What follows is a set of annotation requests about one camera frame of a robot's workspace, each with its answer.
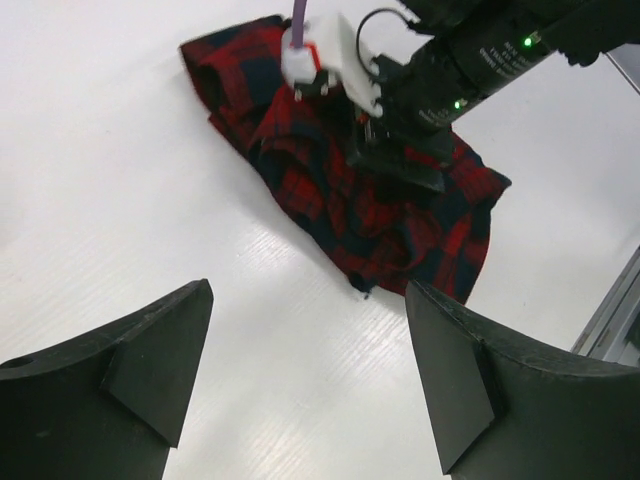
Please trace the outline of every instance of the red plaid fabric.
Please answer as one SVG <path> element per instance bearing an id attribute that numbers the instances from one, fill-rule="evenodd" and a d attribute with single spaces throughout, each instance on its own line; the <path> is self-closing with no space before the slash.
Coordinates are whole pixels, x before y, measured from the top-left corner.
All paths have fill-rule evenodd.
<path id="1" fill-rule="evenodd" d="M 338 92 L 294 101 L 280 72 L 287 27 L 282 17 L 261 18 L 181 46 L 211 123 L 355 288 L 379 285 L 403 295 L 416 279 L 466 302 L 487 254 L 491 210 L 509 180 L 455 134 L 442 195 L 409 200 L 393 194 L 407 185 L 381 185 L 374 174 L 349 167 L 349 100 Z M 415 152 L 407 156 L 435 165 Z"/>

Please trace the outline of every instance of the white backdrop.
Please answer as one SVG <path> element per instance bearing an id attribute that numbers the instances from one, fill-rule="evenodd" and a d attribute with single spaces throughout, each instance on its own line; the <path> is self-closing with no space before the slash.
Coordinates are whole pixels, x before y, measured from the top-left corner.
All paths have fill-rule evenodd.
<path id="1" fill-rule="evenodd" d="M 291 3 L 3 3 L 0 361 L 206 277 L 214 314 L 168 480 L 439 478 L 402 299 L 365 301 L 280 213 L 178 56 Z M 357 22 L 393 4 L 309 9 Z M 420 41 L 396 22 L 365 37 L 405 59 Z M 471 308 L 571 347 L 640 241 L 639 126 L 608 61 L 560 58 L 458 123 L 514 181 Z"/>

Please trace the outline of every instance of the purple cable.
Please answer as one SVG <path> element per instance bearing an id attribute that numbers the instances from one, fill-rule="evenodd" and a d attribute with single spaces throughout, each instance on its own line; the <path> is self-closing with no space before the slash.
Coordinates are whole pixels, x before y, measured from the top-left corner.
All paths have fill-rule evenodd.
<path id="1" fill-rule="evenodd" d="M 307 10 L 307 0 L 294 0 L 293 18 L 291 19 L 291 44 L 300 49 L 304 45 L 304 16 Z"/>

